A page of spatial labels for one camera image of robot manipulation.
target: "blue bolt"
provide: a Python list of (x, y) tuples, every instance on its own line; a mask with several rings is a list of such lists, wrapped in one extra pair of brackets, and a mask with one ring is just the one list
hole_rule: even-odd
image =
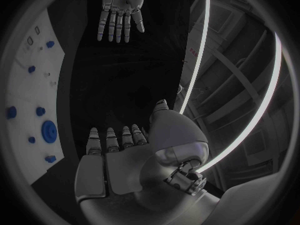
[(36, 142), (36, 139), (34, 136), (31, 136), (30, 138), (28, 138), (28, 141), (31, 143), (31, 144), (34, 144)]
[(45, 110), (45, 108), (43, 108), (43, 107), (38, 107), (37, 109), (36, 109), (36, 115), (38, 115), (39, 117), (40, 116), (43, 116), (44, 114), (46, 113), (46, 110)]
[(55, 160), (56, 160), (56, 157), (55, 156), (47, 156), (45, 158), (45, 160), (48, 162), (48, 163), (53, 163)]
[(13, 119), (17, 116), (17, 109), (15, 106), (11, 106), (7, 111), (7, 118)]
[(50, 49), (54, 46), (54, 41), (49, 41), (46, 43), (47, 47)]
[(30, 66), (30, 67), (28, 68), (28, 72), (29, 72), (30, 74), (33, 73), (35, 70), (36, 70), (36, 67), (35, 67), (35, 66)]

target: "blue knob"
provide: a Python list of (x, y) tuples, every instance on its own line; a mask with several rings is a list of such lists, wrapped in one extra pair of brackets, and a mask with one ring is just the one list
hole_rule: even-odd
[(41, 134), (47, 143), (52, 144), (56, 141), (58, 131), (56, 129), (55, 124), (52, 121), (48, 120), (42, 124)]
[(55, 156), (47, 156), (45, 158), (45, 160), (48, 162), (48, 163), (53, 163), (54, 161), (56, 161), (56, 157)]
[(28, 72), (29, 72), (30, 74), (33, 73), (35, 70), (36, 70), (36, 67), (35, 67), (35, 66), (30, 66), (30, 67), (28, 68)]
[(7, 118), (13, 119), (17, 116), (17, 109), (15, 106), (11, 106), (7, 111)]
[(49, 41), (46, 43), (47, 47), (50, 49), (54, 46), (54, 41)]
[(30, 138), (28, 138), (28, 141), (31, 143), (31, 144), (34, 144), (36, 142), (36, 139), (35, 137), (31, 136)]
[(46, 110), (45, 110), (45, 108), (43, 108), (43, 107), (38, 107), (38, 108), (36, 109), (36, 115), (38, 115), (39, 117), (40, 117), (40, 116), (43, 116), (45, 113), (46, 113)]

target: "curved light strip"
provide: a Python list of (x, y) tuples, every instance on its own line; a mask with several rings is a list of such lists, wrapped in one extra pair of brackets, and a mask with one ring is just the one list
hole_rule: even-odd
[(244, 131), (233, 141), (231, 145), (229, 145), (223, 152), (221, 152), (218, 156), (216, 156), (213, 160), (211, 160), (209, 163), (204, 165), (203, 167), (199, 168), (197, 170), (198, 173), (201, 173), (205, 171), (206, 169), (209, 169), (211, 166), (215, 165), (217, 162), (221, 161), (224, 157), (226, 157), (229, 153), (231, 153), (252, 131), (252, 129), (256, 126), (256, 124), (259, 122), (259, 120), (262, 118), (264, 112), (266, 111), (271, 98), (273, 96), (278, 76), (280, 72), (280, 66), (281, 66), (281, 59), (282, 59), (282, 46), (280, 39), (278, 38), (277, 34), (275, 33), (275, 62), (274, 62), (274, 69), (272, 78), (269, 84), (269, 87), (266, 91), (266, 94), (264, 96), (263, 101), (261, 102), (261, 105), (259, 109), (257, 110), (256, 114), (250, 121), (250, 123), (247, 125), (247, 127), (244, 129)]
[(191, 77), (191, 81), (188, 87), (188, 90), (186, 92), (186, 96), (185, 99), (183, 101), (181, 110), (180, 110), (180, 114), (183, 114), (186, 106), (188, 104), (188, 100), (190, 98), (192, 89), (194, 87), (195, 81), (196, 81), (196, 77), (198, 74), (198, 70), (199, 70), (199, 66), (202, 60), (202, 56), (203, 56), (203, 52), (204, 52), (204, 47), (205, 47), (205, 42), (206, 42), (206, 38), (207, 38), (207, 34), (208, 34), (208, 29), (209, 29), (209, 18), (210, 18), (210, 6), (211, 6), (211, 0), (206, 0), (205, 2), (205, 16), (204, 16), (204, 25), (203, 25), (203, 33), (202, 33), (202, 39), (201, 39), (201, 44), (200, 44), (200, 49), (198, 52), (198, 57), (197, 57), (197, 61), (196, 61), (196, 65), (195, 65), (195, 69), (194, 72), (192, 74)]

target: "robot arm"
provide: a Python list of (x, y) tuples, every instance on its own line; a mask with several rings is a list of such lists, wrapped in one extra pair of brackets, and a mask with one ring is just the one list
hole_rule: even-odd
[(129, 42), (130, 28), (131, 28), (131, 16), (136, 24), (137, 29), (143, 33), (145, 31), (141, 8), (144, 0), (102, 0), (102, 12), (100, 16), (98, 26), (98, 41), (102, 40), (105, 24), (107, 22), (109, 13), (109, 32), (108, 40), (110, 42), (114, 39), (114, 33), (116, 28), (116, 42), (121, 41), (122, 28), (123, 28), (123, 16), (124, 18), (124, 40)]

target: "white led light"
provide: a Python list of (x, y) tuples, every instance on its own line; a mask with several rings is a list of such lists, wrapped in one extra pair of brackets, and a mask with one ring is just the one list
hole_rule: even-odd
[(256, 114), (254, 115), (254, 117), (252, 118), (250, 123), (244, 129), (244, 131), (233, 141), (233, 143), (230, 144), (223, 152), (221, 152), (218, 156), (216, 156), (209, 163), (207, 163), (203, 167), (200, 167), (197, 170), (198, 173), (201, 173), (201, 172), (205, 171), (206, 169), (209, 169), (211, 166), (215, 165), (217, 162), (221, 161), (224, 157), (226, 157), (229, 153), (231, 153), (249, 135), (249, 133), (252, 131), (252, 129), (256, 126), (256, 124), (262, 118), (264, 112), (266, 111), (266, 109), (271, 101), (273, 93), (275, 91), (275, 87), (276, 87), (279, 72), (280, 72), (281, 59), (282, 59), (282, 46), (281, 46), (280, 39), (278, 38), (276, 33), (275, 33), (275, 40), (276, 40), (276, 47), (275, 47), (276, 50), (275, 50), (275, 62), (274, 62), (273, 74), (272, 74), (272, 78), (271, 78), (269, 87), (266, 91), (266, 94), (264, 96), (263, 101), (261, 102), (259, 109), (257, 110)]
[(206, 0), (205, 2), (205, 16), (204, 16), (204, 25), (203, 25), (203, 32), (202, 32), (202, 39), (201, 39), (201, 44), (200, 44), (200, 49), (198, 52), (198, 57), (197, 57), (197, 61), (196, 61), (196, 65), (195, 65), (195, 69), (194, 72), (192, 74), (191, 77), (191, 81), (188, 87), (188, 90), (186, 92), (186, 96), (185, 99), (183, 101), (181, 110), (180, 110), (180, 114), (183, 114), (186, 106), (188, 104), (188, 100), (190, 98), (192, 89), (194, 87), (195, 81), (196, 81), (196, 77), (198, 74), (198, 70), (199, 70), (199, 66), (202, 60), (202, 56), (203, 56), (203, 52), (204, 52), (204, 47), (205, 47), (205, 42), (206, 42), (206, 38), (207, 38), (207, 34), (208, 34), (208, 29), (209, 29), (209, 18), (210, 18), (210, 6), (211, 6), (211, 0)]

